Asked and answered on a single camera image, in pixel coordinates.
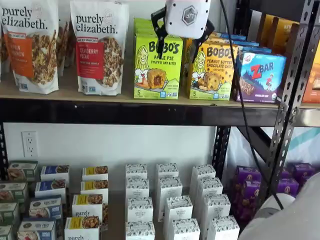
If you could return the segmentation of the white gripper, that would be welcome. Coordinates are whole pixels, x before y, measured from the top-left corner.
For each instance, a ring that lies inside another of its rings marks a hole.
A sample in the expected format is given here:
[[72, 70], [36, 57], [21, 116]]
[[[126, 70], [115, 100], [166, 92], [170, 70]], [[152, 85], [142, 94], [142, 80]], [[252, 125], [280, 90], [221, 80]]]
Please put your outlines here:
[[[210, 0], [167, 0], [165, 7], [153, 12], [150, 17], [158, 38], [158, 57], [162, 58], [165, 38], [169, 34], [194, 39], [190, 50], [190, 59], [194, 63], [200, 46], [215, 30], [208, 19], [210, 7]], [[158, 24], [160, 19], [164, 20], [162, 26]]]

